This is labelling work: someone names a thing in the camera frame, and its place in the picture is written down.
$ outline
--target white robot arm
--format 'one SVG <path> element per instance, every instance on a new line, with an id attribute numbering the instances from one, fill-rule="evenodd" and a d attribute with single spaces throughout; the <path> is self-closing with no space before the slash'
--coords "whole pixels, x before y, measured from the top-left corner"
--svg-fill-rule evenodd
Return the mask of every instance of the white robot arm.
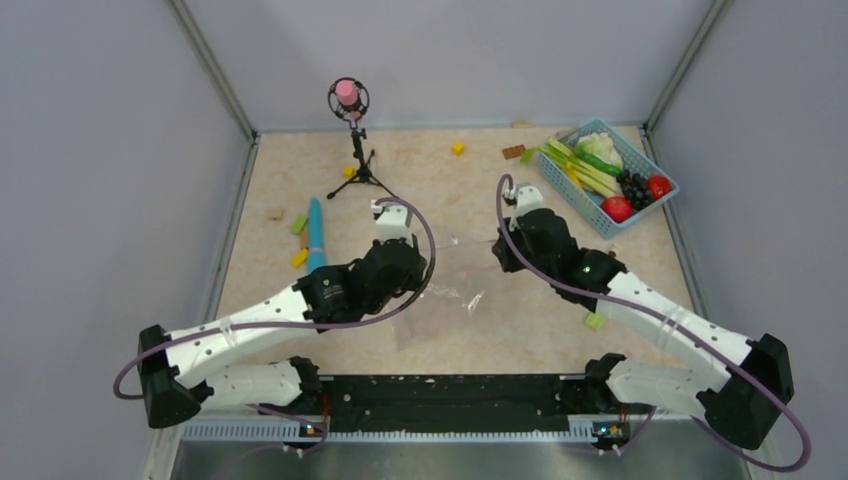
<path id="1" fill-rule="evenodd" d="M 238 360 L 287 340 L 318 335 L 322 324 L 357 322 L 381 311 L 392 297 L 423 285 L 427 262 L 410 231 L 407 207 L 372 202 L 377 235 L 368 253 L 346 265 L 315 269 L 280 293 L 238 313 L 194 328 L 166 332 L 154 325 L 139 334 L 139 352 L 205 330 L 220 332 L 178 343 L 139 365 L 148 425 L 165 428 L 201 410 L 244 404 L 290 407 L 318 401 L 317 368 L 292 358 L 267 366 L 232 366 Z M 292 328 L 239 329 L 263 321 Z"/>
<path id="2" fill-rule="evenodd" d="M 722 437 L 742 448 L 759 448 L 780 415 L 761 392 L 677 330 L 685 327 L 700 342 L 716 349 L 732 363 L 763 383 L 781 401 L 794 395 L 786 346 L 771 335 L 754 341 L 725 330 L 683 308 L 641 281 L 614 257 L 579 248 L 565 220 L 545 208 L 539 190 L 516 185 L 503 193 L 514 206 L 505 219 L 507 234 L 518 251 L 545 275 L 569 287 L 596 294 L 591 298 L 566 290 L 565 300 L 627 325 L 658 347 L 680 359 L 688 368 L 666 368 L 607 354 L 590 361 L 588 381 L 603 384 L 620 403 L 642 403 L 690 415 L 708 423 Z M 505 272 L 524 269 L 507 245 L 504 232 L 492 247 Z M 665 321 L 606 297 L 648 307 L 665 315 Z M 597 398 L 598 402 L 610 398 Z"/>

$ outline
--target table surface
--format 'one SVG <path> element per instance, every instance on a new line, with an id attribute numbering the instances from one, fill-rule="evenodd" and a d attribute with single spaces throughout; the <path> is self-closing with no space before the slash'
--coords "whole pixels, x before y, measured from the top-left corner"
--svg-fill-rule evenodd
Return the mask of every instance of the table surface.
<path id="1" fill-rule="evenodd" d="M 657 291 L 691 308 L 665 215 L 655 211 L 613 241 L 605 241 L 538 173 L 536 163 L 504 160 L 501 150 L 544 142 L 568 128 L 368 131 L 366 154 L 376 149 L 375 175 L 416 205 L 440 246 L 433 284 L 398 317 L 375 325 L 325 332 L 272 347 L 243 363 L 264 364 L 293 355 L 310 358 L 324 374 L 475 374 L 582 372 L 608 352 L 659 364 L 677 364 L 630 329 L 608 319 L 587 328 L 586 310 L 560 299 L 528 272 L 501 273 L 489 253 L 497 236 L 494 196 L 498 179 L 538 186 L 547 205 L 567 222 L 578 244 L 601 250 L 612 243 L 620 259 Z M 636 127 L 618 131 L 641 148 Z M 454 142 L 465 153 L 451 152 Z M 290 259 L 300 249 L 290 232 L 309 199 L 323 207 L 329 263 L 361 258 L 374 237 L 371 199 L 379 188 L 351 185 L 333 200 L 326 194 L 355 165 L 348 132 L 266 134 L 239 223 L 219 305 L 219 316 L 254 305 L 306 274 Z M 284 209 L 282 220 L 269 213 Z M 419 235 L 422 245 L 426 239 Z"/>

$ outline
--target white wall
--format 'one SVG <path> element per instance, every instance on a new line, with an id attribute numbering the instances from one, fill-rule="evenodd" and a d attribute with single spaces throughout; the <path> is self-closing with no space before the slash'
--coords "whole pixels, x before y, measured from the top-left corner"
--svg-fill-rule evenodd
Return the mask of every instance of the white wall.
<path id="1" fill-rule="evenodd" d="M 111 382 L 199 320 L 247 142 L 165 2 L 2 3 L 0 476 L 138 478 Z"/>
<path id="2" fill-rule="evenodd" d="M 736 2 L 656 132 L 714 320 L 789 346 L 790 403 L 845 478 L 848 2 Z M 799 442 L 781 424 L 785 460 Z"/>
<path id="3" fill-rule="evenodd" d="M 709 0 L 189 0 L 260 131 L 343 128 L 338 77 L 369 125 L 644 121 Z"/>

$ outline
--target clear plastic sheet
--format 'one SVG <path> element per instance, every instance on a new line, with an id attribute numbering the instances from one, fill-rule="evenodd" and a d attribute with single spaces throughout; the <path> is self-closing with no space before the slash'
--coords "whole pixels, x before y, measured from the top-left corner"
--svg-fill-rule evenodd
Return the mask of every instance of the clear plastic sheet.
<path id="1" fill-rule="evenodd" d="M 491 252 L 494 239 L 473 239 L 443 225 L 432 229 L 436 238 L 433 278 L 415 304 L 392 322 L 399 351 L 467 327 L 475 312 L 485 306 L 492 281 L 500 272 Z M 430 252 L 420 243 L 423 232 L 415 235 L 426 258 Z"/>

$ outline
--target blue basket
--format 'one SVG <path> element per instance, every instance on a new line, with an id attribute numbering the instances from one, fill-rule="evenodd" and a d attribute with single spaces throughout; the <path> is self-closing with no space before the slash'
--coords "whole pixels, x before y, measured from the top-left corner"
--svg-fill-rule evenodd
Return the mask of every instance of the blue basket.
<path id="1" fill-rule="evenodd" d="M 609 217 L 609 215 L 606 214 L 606 212 L 601 210 L 600 205 L 604 201 L 603 197 L 596 195 L 595 193 L 586 192 L 575 185 L 574 182 L 572 182 L 571 179 L 568 178 L 568 176 L 544 153 L 540 154 L 539 173 L 541 173 L 542 176 L 545 177 L 551 185 L 553 185 L 560 195 L 565 197 L 568 203 L 570 203 L 571 206 L 574 207 L 574 209 L 577 210 L 577 212 L 585 218 L 586 221 L 589 222 L 602 237 L 604 237 L 604 239 L 609 240 L 621 233 L 630 225 L 638 222 L 643 216 L 658 209 L 660 205 L 667 202 L 671 197 L 677 195 L 677 192 L 680 191 L 680 187 L 677 185 L 677 182 L 672 180 L 671 177 L 666 175 L 665 172 L 648 160 L 648 157 L 646 157 L 636 147 L 631 145 L 630 142 L 625 140 L 603 120 L 590 120 L 589 122 L 581 125 L 577 130 L 559 138 L 558 140 L 570 146 L 575 146 L 577 144 L 577 139 L 584 135 L 604 132 L 608 133 L 610 138 L 612 138 L 615 149 L 618 150 L 619 155 L 621 155 L 622 160 L 624 160 L 624 168 L 627 168 L 632 173 L 638 173 L 645 178 L 649 178 L 653 175 L 662 175 L 668 178 L 672 186 L 671 192 L 650 204 L 648 208 L 636 212 L 623 223 L 616 223 Z"/>

